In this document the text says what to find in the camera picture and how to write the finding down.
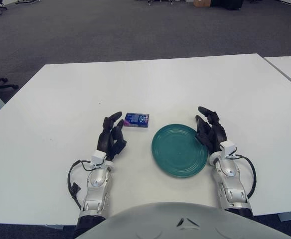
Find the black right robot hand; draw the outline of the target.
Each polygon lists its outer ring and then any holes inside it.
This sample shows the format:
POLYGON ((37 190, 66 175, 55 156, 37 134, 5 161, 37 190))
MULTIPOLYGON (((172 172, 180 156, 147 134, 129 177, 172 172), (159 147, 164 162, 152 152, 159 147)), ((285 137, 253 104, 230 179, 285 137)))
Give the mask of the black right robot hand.
POLYGON ((199 115, 195 116, 197 140, 207 147, 210 154, 220 151, 220 144, 227 141, 227 136, 223 126, 219 122, 220 119, 217 113, 201 106, 198 107, 198 111, 207 118, 207 121, 199 115))

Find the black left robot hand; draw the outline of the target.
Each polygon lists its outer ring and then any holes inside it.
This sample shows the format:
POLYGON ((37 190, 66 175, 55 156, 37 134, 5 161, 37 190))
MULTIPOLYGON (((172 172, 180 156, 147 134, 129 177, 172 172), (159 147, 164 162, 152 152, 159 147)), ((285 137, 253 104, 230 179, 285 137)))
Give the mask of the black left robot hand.
POLYGON ((121 119, 116 126, 114 123, 122 116, 122 112, 114 113, 105 117, 103 121, 103 131, 99 135, 97 150, 106 153, 106 160, 113 161, 115 155, 118 155, 126 146, 122 128, 124 120, 121 119))

